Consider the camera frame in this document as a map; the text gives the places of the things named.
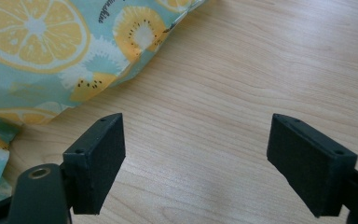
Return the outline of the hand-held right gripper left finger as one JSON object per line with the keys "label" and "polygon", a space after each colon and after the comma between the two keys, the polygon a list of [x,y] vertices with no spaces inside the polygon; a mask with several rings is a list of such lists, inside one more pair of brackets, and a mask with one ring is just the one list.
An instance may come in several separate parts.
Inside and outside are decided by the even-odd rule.
{"label": "hand-held right gripper left finger", "polygon": [[76,191],[77,215],[99,215],[126,157],[121,113],[98,119],[64,153],[63,170]]}

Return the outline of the fruit print plastic bag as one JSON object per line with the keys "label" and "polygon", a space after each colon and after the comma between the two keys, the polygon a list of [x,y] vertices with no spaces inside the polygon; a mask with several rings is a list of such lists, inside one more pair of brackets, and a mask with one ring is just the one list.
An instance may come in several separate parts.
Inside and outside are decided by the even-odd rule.
{"label": "fruit print plastic bag", "polygon": [[0,0],[0,201],[9,144],[134,78],[205,0]]}

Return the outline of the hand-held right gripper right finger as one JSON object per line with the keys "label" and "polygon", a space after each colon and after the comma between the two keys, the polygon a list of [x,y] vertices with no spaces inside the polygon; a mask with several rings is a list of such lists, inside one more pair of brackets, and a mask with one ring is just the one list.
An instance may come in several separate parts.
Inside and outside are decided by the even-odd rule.
{"label": "hand-held right gripper right finger", "polygon": [[340,213],[357,155],[306,122],[272,116],[267,158],[316,217]]}

